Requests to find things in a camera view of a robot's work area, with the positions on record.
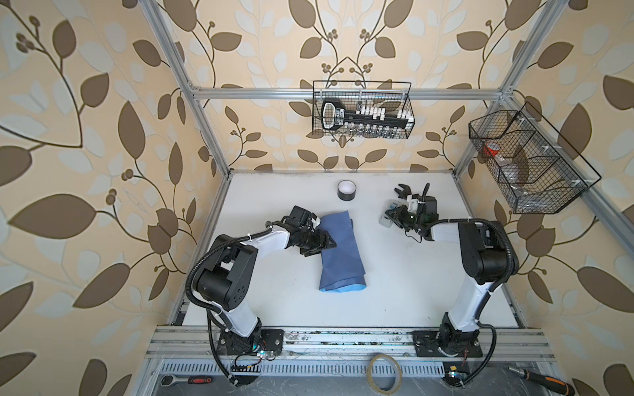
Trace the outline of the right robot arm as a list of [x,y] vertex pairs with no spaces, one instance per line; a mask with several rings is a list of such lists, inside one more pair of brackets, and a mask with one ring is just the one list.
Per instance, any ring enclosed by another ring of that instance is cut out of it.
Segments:
[[518,257],[504,226],[499,221],[469,218],[440,219],[435,197],[409,192],[406,185],[395,189],[400,204],[391,203],[383,218],[419,235],[419,242],[457,244],[466,278],[457,300],[443,317],[439,328],[412,333],[418,357],[467,358],[483,361],[472,372],[446,368],[444,382],[453,387],[470,384],[490,362],[497,346],[495,326],[480,317],[495,291],[518,272]]

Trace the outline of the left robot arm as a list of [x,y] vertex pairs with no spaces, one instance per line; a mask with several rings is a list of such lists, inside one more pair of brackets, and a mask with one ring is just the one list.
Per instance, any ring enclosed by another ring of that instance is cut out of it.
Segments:
[[246,300],[257,260],[292,247],[304,257],[336,248],[330,233],[319,225],[316,214],[294,206],[289,215],[267,222],[263,231],[219,235],[188,272],[185,294],[192,305],[206,311],[211,354],[233,386],[248,384],[237,374],[273,361],[283,348],[284,331],[264,328]]

